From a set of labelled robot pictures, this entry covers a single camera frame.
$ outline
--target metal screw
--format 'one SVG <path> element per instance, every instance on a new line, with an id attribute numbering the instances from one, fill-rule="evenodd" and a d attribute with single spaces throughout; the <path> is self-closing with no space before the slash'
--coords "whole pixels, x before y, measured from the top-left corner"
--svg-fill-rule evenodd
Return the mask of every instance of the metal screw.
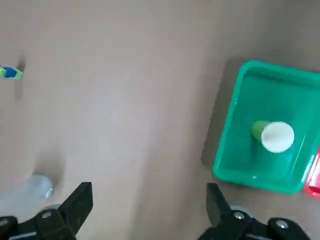
<path id="1" fill-rule="evenodd" d="M 289 226 L 288 226 L 288 223 L 286 223 L 285 221 L 279 219 L 275 222 L 275 224 L 278 225 L 279 228 L 282 228 L 282 229 L 287 229 Z"/>
<path id="2" fill-rule="evenodd" d="M 236 219 L 239 219 L 239 220 L 242 220 L 245 218 L 245 215 L 240 211 L 235 211 L 233 215 L 235 216 Z"/>
<path id="3" fill-rule="evenodd" d="M 7 223 L 9 223 L 9 220 L 6 219 L 6 218 L 4 218 L 4 219 L 2 219 L 2 220 L 0 221 L 0 226 L 4 226 L 4 225 L 6 225 Z"/>
<path id="4" fill-rule="evenodd" d="M 44 214 L 42 214 L 42 218 L 46 219 L 48 217 L 50 217 L 52 215 L 52 213 L 50 211 L 46 211 Z"/>

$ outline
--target red object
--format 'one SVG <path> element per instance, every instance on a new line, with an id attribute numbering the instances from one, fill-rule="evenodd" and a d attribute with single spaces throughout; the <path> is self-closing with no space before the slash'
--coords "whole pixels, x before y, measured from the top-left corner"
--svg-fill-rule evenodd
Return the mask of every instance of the red object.
<path id="1" fill-rule="evenodd" d="M 303 186 L 303 191 L 311 197 L 320 199 L 320 147 L 314 157 L 308 178 Z"/>

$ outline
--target paper cup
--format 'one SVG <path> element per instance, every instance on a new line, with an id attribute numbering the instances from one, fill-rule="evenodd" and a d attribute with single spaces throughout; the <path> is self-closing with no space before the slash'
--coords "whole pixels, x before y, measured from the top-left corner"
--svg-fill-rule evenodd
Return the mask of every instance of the paper cup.
<path id="1" fill-rule="evenodd" d="M 252 136 L 271 153 L 282 153 L 294 142 L 295 132 L 283 121 L 256 121 L 251 129 Z"/>

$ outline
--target tray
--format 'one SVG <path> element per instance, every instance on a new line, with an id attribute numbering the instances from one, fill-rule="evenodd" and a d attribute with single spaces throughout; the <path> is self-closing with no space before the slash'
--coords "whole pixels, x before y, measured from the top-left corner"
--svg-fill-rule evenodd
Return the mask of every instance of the tray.
<path id="1" fill-rule="evenodd" d="M 320 147 L 314 157 L 303 191 L 311 197 L 320 199 Z"/>
<path id="2" fill-rule="evenodd" d="M 251 60 L 238 72 L 213 165 L 221 180 L 283 193 L 301 190 L 320 143 L 320 74 Z M 256 121 L 290 124 L 282 153 L 251 135 Z"/>

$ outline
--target beige table surface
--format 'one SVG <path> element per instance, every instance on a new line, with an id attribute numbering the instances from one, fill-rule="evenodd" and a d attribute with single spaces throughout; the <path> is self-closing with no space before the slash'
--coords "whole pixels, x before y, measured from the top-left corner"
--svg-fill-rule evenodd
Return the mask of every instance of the beige table surface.
<path id="1" fill-rule="evenodd" d="M 209 226 L 200 161 L 230 58 L 320 69 L 313 0 L 1 0 L 0 191 L 34 169 L 48 204 L 92 181 L 81 240 L 194 240 Z M 221 183 L 230 203 L 318 239 L 320 201 Z"/>

